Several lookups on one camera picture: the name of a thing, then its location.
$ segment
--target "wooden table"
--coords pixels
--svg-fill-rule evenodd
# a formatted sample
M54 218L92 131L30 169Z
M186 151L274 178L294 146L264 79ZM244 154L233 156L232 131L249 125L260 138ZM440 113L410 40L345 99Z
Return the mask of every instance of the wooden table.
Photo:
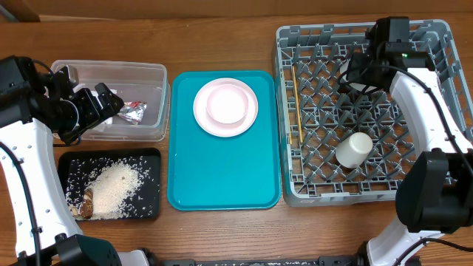
M473 88L473 14L417 13L413 19L442 18L452 28L463 71ZM25 55L51 64L58 59L134 61L164 64L169 80L181 72L263 69L272 73L276 30L283 25L374 21L369 16L208 18L0 24L0 58ZM84 141L65 151L156 147L163 156L166 187L168 136L159 143ZM161 259L284 259L355 253L358 246L389 224L393 202L344 207L291 208L281 199L266 211L181 212L161 189L157 220L80 222L88 236L109 240L117 250L148 247ZM15 259L15 223L4 178L0 178L0 261ZM444 239L473 246L473 228ZM430 244L419 253L426 265L471 265L473 254Z

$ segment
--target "brown object on tray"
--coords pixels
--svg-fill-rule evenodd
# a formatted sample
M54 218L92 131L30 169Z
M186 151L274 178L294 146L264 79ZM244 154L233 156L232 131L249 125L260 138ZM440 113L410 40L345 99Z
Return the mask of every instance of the brown object on tray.
M89 219L92 217L92 214L94 213L94 206L92 204L92 189L87 189L84 192L84 201L82 202L81 206L81 216L84 219Z

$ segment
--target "white cup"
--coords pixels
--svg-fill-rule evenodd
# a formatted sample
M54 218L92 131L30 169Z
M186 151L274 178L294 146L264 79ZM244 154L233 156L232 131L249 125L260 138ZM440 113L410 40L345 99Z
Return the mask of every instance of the white cup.
M356 132L337 146L335 157L341 165L357 168L366 160L371 150L371 137L365 133Z

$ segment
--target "silver foil packet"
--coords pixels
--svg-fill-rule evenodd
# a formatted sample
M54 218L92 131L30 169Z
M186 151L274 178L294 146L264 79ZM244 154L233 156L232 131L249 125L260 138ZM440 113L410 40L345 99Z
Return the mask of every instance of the silver foil packet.
M138 102L125 102L125 105L118 112L118 116L137 125L143 119L146 110L146 103Z

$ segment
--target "gray crate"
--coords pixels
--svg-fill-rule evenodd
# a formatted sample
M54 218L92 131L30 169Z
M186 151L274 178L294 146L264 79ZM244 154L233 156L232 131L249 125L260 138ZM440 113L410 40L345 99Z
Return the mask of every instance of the gray crate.
M283 191L288 205L307 207L394 200L402 179L415 162L406 122L390 95L379 92L362 96L336 83L346 58L368 47L364 32L372 25L320 24L284 26L277 30L279 141ZM473 104L449 25L441 20L411 21L410 25L412 48L427 51L434 59L443 98L458 127L472 141ZM302 145L297 140L293 64L297 68ZM360 167L341 168L334 156L335 147L353 132L371 136L374 148Z

